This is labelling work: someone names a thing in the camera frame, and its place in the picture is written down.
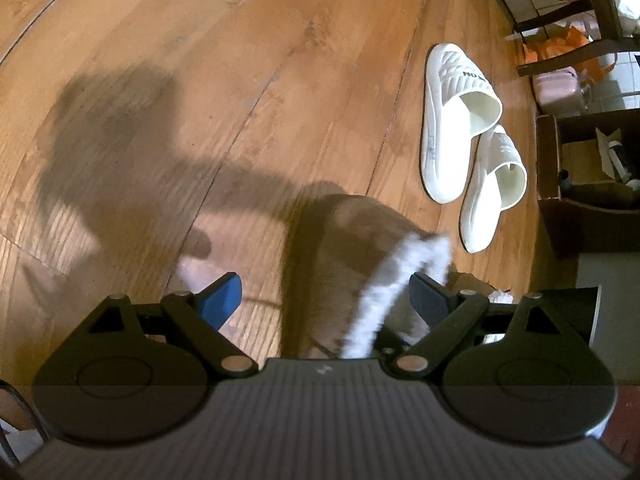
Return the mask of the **white slide sandal plain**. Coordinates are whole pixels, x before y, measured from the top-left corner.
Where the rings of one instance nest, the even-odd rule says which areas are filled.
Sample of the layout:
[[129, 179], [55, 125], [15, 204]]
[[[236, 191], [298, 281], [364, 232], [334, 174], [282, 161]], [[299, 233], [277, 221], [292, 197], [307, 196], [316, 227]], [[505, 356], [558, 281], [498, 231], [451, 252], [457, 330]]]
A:
[[521, 154], [506, 129], [496, 125], [483, 133], [460, 216], [460, 236], [469, 254], [482, 252], [490, 245], [500, 214], [523, 198], [527, 180]]

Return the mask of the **brown suede fur-lined clog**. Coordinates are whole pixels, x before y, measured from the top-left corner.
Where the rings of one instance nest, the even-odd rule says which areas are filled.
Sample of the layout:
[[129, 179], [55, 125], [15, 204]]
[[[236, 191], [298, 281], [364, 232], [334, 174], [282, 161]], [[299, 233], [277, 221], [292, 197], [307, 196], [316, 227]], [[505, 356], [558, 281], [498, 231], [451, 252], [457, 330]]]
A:
[[415, 344], [431, 323], [410, 306], [415, 273], [446, 284], [450, 238], [371, 197], [318, 196], [288, 231], [282, 270], [285, 359], [373, 356], [381, 330]]

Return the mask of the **pink container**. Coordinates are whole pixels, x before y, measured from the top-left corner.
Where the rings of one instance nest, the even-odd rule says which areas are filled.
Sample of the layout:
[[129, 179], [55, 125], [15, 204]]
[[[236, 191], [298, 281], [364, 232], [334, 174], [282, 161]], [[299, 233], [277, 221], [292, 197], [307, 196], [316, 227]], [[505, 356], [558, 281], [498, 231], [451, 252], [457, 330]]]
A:
[[592, 81], [573, 67], [532, 77], [535, 99], [546, 115], [572, 117], [586, 114]]

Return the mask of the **orange plastic bag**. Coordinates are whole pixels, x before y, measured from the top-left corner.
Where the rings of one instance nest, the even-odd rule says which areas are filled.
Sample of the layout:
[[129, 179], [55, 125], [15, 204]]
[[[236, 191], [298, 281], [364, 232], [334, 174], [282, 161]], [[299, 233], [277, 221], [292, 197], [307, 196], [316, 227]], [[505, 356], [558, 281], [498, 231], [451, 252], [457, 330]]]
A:
[[533, 77], [573, 67], [578, 75], [601, 82], [618, 61], [618, 54], [612, 53], [608, 62], [600, 62], [602, 56], [608, 55], [605, 47], [604, 40], [589, 40], [578, 28], [570, 26], [560, 36], [523, 44], [524, 63], [518, 66], [518, 74]]

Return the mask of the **white slide sandal with logo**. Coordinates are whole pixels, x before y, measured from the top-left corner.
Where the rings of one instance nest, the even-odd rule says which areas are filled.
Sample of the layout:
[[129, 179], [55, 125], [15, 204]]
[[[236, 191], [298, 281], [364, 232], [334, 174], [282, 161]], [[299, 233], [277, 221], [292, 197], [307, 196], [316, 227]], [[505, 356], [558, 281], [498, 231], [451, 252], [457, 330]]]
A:
[[427, 55], [421, 179], [434, 202], [457, 200], [465, 188], [472, 139], [498, 124], [503, 105], [482, 70], [456, 44]]

